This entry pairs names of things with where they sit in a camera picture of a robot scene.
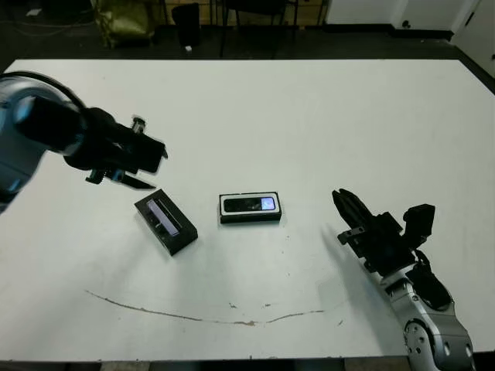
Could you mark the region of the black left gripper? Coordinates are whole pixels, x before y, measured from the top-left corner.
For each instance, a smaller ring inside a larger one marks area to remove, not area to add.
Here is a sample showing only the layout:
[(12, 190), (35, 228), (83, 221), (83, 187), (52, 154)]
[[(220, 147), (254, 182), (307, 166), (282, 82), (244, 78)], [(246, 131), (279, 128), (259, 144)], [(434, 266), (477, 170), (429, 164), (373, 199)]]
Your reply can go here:
[(108, 112), (92, 107), (84, 112), (87, 128), (74, 153), (64, 157), (76, 169), (88, 171), (86, 181), (100, 184), (104, 179), (133, 189), (155, 189), (137, 178), (149, 171), (149, 136), (146, 121), (134, 116), (131, 126), (119, 124)]

